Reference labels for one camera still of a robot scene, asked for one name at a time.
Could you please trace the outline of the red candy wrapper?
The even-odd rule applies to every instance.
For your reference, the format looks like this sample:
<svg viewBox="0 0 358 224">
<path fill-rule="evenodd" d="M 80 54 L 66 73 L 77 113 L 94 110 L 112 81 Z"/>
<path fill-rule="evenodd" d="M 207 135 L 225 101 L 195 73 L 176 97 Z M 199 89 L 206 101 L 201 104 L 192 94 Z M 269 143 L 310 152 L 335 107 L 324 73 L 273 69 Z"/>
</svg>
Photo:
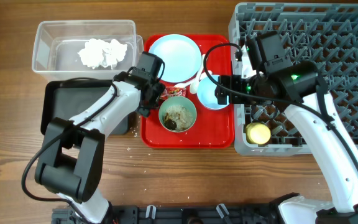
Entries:
<svg viewBox="0 0 358 224">
<path fill-rule="evenodd" d="M 167 86 L 163 93 L 160 95 L 161 100 L 167 100 L 168 98 L 174 96 L 186 96 L 186 88 L 174 87 L 174 86 Z"/>
</svg>

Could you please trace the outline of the yellow plastic cup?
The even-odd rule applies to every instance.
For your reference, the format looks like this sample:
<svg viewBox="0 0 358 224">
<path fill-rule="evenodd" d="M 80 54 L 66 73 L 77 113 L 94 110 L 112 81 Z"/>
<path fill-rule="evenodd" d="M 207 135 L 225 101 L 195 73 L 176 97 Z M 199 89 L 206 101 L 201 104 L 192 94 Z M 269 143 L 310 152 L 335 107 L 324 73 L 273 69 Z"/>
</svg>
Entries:
<svg viewBox="0 0 358 224">
<path fill-rule="evenodd" d="M 250 123 L 246 126 L 246 138 L 250 144 L 263 145 L 270 141 L 271 131 L 262 123 Z"/>
</svg>

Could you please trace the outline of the white tissue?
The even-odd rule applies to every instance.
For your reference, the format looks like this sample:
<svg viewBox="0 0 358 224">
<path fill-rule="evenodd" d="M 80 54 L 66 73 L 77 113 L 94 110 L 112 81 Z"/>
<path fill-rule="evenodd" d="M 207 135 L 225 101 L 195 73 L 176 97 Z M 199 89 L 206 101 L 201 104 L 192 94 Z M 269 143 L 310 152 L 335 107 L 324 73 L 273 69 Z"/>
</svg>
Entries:
<svg viewBox="0 0 358 224">
<path fill-rule="evenodd" d="M 113 39 L 106 42 L 101 39 L 90 39 L 85 43 L 85 47 L 78 52 L 83 65 L 88 68 L 97 69 L 99 67 L 115 69 L 119 62 L 126 56 L 127 44 L 121 44 Z"/>
</svg>

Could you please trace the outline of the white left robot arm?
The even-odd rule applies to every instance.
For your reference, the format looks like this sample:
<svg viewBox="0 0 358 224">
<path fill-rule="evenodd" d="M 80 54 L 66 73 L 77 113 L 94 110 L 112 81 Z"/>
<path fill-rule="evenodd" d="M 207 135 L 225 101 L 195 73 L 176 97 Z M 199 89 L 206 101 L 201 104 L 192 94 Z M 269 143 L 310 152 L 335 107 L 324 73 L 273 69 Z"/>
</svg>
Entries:
<svg viewBox="0 0 358 224">
<path fill-rule="evenodd" d="M 72 222 L 116 223 L 111 203 L 98 189 L 106 138 L 130 113 L 148 117 L 158 105 L 165 85 L 160 82 L 165 64 L 143 52 L 137 66 L 115 75 L 105 94 L 84 112 L 70 119 L 52 119 L 35 165 L 36 183 L 57 195 L 56 202 L 71 207 Z"/>
</svg>

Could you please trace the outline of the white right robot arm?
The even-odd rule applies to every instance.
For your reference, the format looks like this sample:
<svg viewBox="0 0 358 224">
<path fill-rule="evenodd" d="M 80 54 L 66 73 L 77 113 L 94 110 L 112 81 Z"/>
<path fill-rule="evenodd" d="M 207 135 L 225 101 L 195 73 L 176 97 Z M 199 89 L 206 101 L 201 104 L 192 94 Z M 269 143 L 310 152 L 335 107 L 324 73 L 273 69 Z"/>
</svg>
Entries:
<svg viewBox="0 0 358 224">
<path fill-rule="evenodd" d="M 310 61 L 293 64 L 276 31 L 237 46 L 235 59 L 247 55 L 255 74 L 223 75 L 214 81 L 219 104 L 281 104 L 319 165 L 330 202 L 288 194 L 270 206 L 280 223 L 358 223 L 358 148 L 345 129 L 328 84 Z"/>
</svg>

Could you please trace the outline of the grey plastic dishwasher rack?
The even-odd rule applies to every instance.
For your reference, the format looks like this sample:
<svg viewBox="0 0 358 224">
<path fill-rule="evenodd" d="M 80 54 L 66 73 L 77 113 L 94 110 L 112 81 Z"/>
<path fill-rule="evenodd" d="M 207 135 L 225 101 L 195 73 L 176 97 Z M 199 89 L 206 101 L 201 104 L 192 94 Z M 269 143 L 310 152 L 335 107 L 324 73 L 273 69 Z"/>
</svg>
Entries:
<svg viewBox="0 0 358 224">
<path fill-rule="evenodd" d="M 228 25 L 232 43 L 275 30 L 294 64 L 313 62 L 358 147 L 358 4 L 242 2 Z"/>
</svg>

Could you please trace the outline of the green bowl with food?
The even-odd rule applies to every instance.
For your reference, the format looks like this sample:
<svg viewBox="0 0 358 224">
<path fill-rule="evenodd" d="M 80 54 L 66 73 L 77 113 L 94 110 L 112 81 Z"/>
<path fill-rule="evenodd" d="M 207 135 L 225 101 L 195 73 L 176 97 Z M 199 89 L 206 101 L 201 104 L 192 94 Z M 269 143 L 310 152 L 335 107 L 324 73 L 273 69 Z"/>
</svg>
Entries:
<svg viewBox="0 0 358 224">
<path fill-rule="evenodd" d="M 197 110 L 188 98 L 173 96 L 161 104 L 158 118 L 165 129 L 181 133 L 193 127 L 197 119 Z"/>
</svg>

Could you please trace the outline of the white plastic spoon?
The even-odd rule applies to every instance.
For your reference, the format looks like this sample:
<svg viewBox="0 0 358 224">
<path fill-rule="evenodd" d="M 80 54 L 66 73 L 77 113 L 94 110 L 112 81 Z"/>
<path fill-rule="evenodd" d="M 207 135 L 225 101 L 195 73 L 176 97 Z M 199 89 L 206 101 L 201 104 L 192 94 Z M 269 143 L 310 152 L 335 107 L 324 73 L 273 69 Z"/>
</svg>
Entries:
<svg viewBox="0 0 358 224">
<path fill-rule="evenodd" d="M 201 73 L 198 77 L 193 78 L 190 81 L 187 81 L 185 83 L 177 83 L 174 85 L 175 88 L 184 88 L 187 86 L 190 86 L 190 91 L 195 94 L 198 91 L 199 84 L 202 79 L 206 78 L 207 75 L 205 72 Z"/>
<path fill-rule="evenodd" d="M 200 68 L 198 69 L 198 72 L 195 76 L 195 78 L 193 79 L 192 83 L 190 84 L 190 93 L 191 94 L 196 94 L 197 93 L 197 89 L 198 89 L 198 85 L 200 84 L 200 78 L 201 78 L 201 74 L 204 70 L 204 58 L 205 58 L 205 54 L 203 54 L 201 56 L 201 65 Z"/>
</svg>

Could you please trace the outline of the light blue bowl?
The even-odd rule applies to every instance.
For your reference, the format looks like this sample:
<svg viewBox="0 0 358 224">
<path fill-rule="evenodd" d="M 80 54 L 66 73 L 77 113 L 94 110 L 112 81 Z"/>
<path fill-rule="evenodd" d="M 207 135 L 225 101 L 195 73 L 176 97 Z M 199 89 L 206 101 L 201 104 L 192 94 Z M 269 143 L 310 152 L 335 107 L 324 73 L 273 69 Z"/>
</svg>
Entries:
<svg viewBox="0 0 358 224">
<path fill-rule="evenodd" d="M 200 103 L 209 110 L 221 110 L 229 105 L 229 97 L 226 97 L 226 103 L 218 104 L 218 99 L 215 96 L 217 85 L 214 84 L 208 77 L 202 79 L 198 85 L 197 97 Z"/>
</svg>

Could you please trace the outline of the light blue plate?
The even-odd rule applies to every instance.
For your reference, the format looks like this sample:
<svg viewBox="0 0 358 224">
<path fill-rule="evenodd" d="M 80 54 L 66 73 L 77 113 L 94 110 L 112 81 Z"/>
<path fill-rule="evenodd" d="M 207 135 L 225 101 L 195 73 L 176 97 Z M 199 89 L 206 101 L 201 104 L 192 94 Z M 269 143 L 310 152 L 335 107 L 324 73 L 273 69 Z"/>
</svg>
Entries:
<svg viewBox="0 0 358 224">
<path fill-rule="evenodd" d="M 201 50 L 196 42 L 185 35 L 168 34 L 157 39 L 149 52 L 165 63 L 161 80 L 181 83 L 189 80 L 201 66 Z"/>
</svg>

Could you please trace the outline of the red plastic tray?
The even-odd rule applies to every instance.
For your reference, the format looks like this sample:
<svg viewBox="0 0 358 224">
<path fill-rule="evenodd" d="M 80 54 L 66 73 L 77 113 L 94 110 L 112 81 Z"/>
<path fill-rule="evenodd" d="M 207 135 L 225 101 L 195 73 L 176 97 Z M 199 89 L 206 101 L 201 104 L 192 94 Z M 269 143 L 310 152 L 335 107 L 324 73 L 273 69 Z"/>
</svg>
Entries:
<svg viewBox="0 0 358 224">
<path fill-rule="evenodd" d="M 219 34 L 185 34 L 205 54 L 217 44 L 229 42 Z M 208 69 L 212 75 L 231 75 L 231 51 L 229 47 L 220 47 L 208 57 Z M 140 137 L 143 142 L 157 149 L 222 149 L 234 140 L 233 105 L 221 110 L 209 110 L 204 107 L 197 95 L 190 93 L 186 87 L 186 97 L 195 105 L 197 117 L 195 124 L 187 131 L 174 133 L 164 128 L 159 121 L 158 109 L 153 110 L 148 118 L 141 118 Z"/>
</svg>

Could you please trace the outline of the clear plastic bin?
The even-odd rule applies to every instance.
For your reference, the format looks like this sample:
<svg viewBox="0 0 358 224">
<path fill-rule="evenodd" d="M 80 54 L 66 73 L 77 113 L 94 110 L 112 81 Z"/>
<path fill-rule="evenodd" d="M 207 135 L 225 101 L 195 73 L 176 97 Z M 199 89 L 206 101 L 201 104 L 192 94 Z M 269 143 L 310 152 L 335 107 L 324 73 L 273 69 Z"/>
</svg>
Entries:
<svg viewBox="0 0 358 224">
<path fill-rule="evenodd" d="M 91 39 L 107 43 L 115 39 L 126 45 L 123 61 L 114 68 L 84 65 L 78 52 Z M 143 51 L 143 38 L 132 20 L 43 21 L 35 36 L 32 70 L 50 82 L 79 77 L 111 80 L 136 65 Z"/>
</svg>

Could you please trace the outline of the black plastic tray bin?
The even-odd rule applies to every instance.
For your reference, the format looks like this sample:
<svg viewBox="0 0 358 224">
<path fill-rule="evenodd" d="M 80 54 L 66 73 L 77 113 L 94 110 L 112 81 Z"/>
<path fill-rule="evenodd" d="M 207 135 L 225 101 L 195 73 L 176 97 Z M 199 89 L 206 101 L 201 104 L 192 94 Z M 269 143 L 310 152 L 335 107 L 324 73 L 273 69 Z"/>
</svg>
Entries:
<svg viewBox="0 0 358 224">
<path fill-rule="evenodd" d="M 40 131 L 47 133 L 47 127 L 54 118 L 74 121 L 78 124 L 112 99 L 114 87 L 111 80 L 65 80 L 53 81 L 45 87 L 44 106 Z M 114 115 L 116 106 L 123 103 L 115 99 L 102 113 L 97 114 L 82 128 L 96 129 L 105 136 L 123 135 L 129 130 L 129 118 L 122 113 Z"/>
</svg>

